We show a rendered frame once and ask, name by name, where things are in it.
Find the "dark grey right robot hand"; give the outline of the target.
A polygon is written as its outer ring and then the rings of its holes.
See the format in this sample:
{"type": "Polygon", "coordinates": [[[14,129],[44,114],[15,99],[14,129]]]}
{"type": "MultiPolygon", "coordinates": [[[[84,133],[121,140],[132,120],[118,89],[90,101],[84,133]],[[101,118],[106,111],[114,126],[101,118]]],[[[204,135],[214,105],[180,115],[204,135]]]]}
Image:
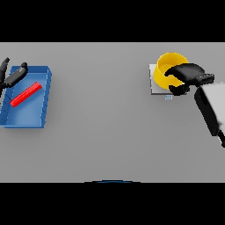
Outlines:
{"type": "Polygon", "coordinates": [[[173,85],[169,86],[169,90],[174,96],[187,94],[192,85],[200,87],[203,84],[210,84],[214,82],[214,74],[206,73],[200,65],[195,63],[182,63],[171,67],[165,72],[166,76],[169,74],[172,74],[178,80],[183,82],[183,84],[178,87],[173,85]]]}

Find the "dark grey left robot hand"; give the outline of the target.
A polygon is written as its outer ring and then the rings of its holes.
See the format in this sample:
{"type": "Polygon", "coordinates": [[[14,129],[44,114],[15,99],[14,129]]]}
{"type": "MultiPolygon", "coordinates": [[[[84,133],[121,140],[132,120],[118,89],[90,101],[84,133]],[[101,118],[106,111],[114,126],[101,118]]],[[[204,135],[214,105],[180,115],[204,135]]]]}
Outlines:
{"type": "Polygon", "coordinates": [[[6,57],[0,64],[0,97],[2,96],[3,89],[11,88],[19,81],[21,81],[28,73],[28,66],[23,62],[20,67],[13,72],[10,76],[6,77],[6,70],[10,59],[6,57]]]}

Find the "red beaker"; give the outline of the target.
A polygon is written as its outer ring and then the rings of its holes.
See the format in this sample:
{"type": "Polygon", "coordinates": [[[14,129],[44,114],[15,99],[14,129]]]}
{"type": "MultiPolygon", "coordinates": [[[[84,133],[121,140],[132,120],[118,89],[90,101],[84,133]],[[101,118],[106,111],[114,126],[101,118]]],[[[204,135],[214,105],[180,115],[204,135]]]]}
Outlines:
{"type": "Polygon", "coordinates": [[[16,107],[20,105],[22,102],[24,102],[26,99],[32,96],[36,91],[40,90],[42,88],[41,84],[39,82],[33,83],[31,86],[26,88],[24,91],[19,93],[12,101],[11,106],[16,107]]]}

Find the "yellow bowl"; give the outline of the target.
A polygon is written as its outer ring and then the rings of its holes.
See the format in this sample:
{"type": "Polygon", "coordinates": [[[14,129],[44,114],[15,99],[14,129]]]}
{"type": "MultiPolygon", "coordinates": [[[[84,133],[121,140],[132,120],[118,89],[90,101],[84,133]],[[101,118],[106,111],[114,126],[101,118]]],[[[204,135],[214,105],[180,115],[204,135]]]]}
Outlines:
{"type": "Polygon", "coordinates": [[[154,68],[153,78],[156,84],[164,90],[168,90],[170,85],[178,87],[183,84],[182,81],[178,80],[172,74],[169,74],[168,76],[165,75],[165,72],[168,69],[182,63],[188,63],[188,60],[180,53],[162,54],[158,58],[154,68]]]}

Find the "blue tray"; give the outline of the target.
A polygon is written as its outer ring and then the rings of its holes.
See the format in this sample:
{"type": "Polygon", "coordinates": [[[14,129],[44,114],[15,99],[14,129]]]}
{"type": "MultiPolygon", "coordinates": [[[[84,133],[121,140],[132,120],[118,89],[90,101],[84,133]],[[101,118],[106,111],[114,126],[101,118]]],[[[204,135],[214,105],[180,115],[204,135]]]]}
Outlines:
{"type": "Polygon", "coordinates": [[[47,102],[52,73],[48,66],[29,66],[27,75],[14,87],[4,92],[0,108],[0,127],[43,128],[46,123],[47,102]],[[13,107],[10,102],[22,91],[38,82],[42,88],[13,107]]]}

